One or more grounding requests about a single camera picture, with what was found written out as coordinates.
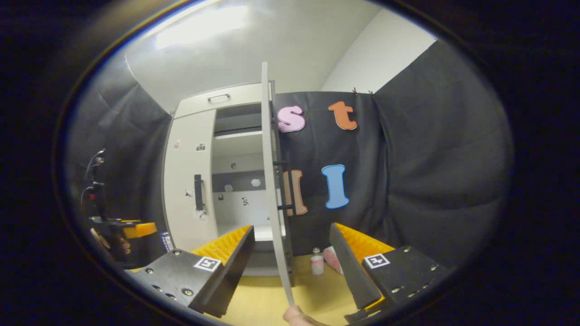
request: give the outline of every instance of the pink object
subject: pink object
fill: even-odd
[[[278,111],[278,129],[281,132],[293,132],[304,128],[306,120],[300,116],[302,109],[299,106],[286,106]]]
[[[344,273],[342,273],[342,267],[340,266],[340,262],[338,261],[338,257],[336,257],[336,252],[334,251],[333,247],[328,247],[326,249],[324,249],[324,260],[326,260],[326,263],[332,267],[334,270],[336,270],[337,273],[340,273],[342,275],[344,275]]]

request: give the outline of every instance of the drawer handle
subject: drawer handle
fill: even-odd
[[[208,97],[208,102],[211,102],[212,99],[214,99],[216,97],[222,97],[222,96],[227,96],[228,99],[230,98],[229,94],[216,95],[216,96]]]
[[[194,175],[193,176],[194,182],[194,191],[195,191],[195,210],[196,211],[203,211],[204,210],[204,200],[201,197],[201,175]]]

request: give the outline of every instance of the bottle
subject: bottle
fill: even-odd
[[[310,267],[312,275],[324,274],[324,257],[319,248],[312,250],[312,257],[310,257]]]

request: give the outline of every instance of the pink letter s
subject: pink letter s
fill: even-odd
[[[281,132],[293,132],[298,131],[306,125],[306,120],[304,117],[299,116],[302,114],[302,109],[298,106],[287,106],[283,107],[278,111],[278,129]]]

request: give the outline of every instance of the ceiling light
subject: ceiling light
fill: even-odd
[[[239,29],[244,23],[243,18],[246,12],[246,6],[239,6],[195,15],[174,27],[159,32],[157,49],[191,43],[224,31]]]

